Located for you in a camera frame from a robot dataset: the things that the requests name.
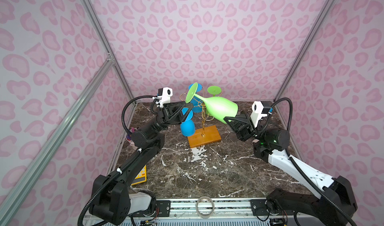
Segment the gold wire rack wooden base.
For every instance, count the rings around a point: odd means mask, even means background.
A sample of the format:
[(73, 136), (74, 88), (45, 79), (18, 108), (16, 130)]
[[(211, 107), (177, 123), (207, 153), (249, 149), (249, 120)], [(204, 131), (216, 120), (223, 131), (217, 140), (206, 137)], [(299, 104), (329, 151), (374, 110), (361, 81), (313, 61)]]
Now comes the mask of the gold wire rack wooden base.
[(220, 142), (222, 140), (220, 133), (215, 125), (206, 127), (206, 122), (212, 121), (214, 117), (209, 114), (209, 111), (206, 109), (203, 101), (200, 102), (202, 103), (202, 127), (200, 129), (196, 129), (194, 135), (187, 137), (191, 149), (211, 143)]

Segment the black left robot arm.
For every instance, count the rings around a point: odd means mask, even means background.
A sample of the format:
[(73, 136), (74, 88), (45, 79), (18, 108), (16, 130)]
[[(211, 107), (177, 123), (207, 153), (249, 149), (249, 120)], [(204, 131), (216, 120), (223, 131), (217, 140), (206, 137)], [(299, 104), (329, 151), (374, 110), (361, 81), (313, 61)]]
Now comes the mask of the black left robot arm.
[(155, 212), (156, 196), (153, 193), (129, 193), (129, 187), (142, 168), (154, 158), (165, 144), (163, 130), (169, 125), (180, 125), (193, 104), (184, 101), (166, 103), (147, 124), (131, 133), (136, 151), (115, 171), (98, 176), (92, 188), (92, 196), (82, 209), (77, 224), (83, 225), (86, 213), (102, 219), (101, 226), (120, 225), (127, 216), (136, 212), (149, 215)]

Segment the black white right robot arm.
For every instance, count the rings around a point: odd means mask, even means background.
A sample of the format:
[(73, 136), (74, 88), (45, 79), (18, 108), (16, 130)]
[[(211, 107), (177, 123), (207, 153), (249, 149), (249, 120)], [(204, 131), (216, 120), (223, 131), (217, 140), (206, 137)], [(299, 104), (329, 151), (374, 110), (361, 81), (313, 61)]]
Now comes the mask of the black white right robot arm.
[(266, 210), (271, 215), (293, 211), (313, 216), (326, 226), (356, 225), (352, 219), (358, 209), (352, 185), (348, 179), (323, 173), (290, 154), (289, 131), (279, 128), (255, 128), (250, 116), (242, 112), (224, 121), (241, 141), (255, 137), (252, 142), (256, 158), (269, 163), (293, 177), (310, 194), (275, 189), (266, 197)]

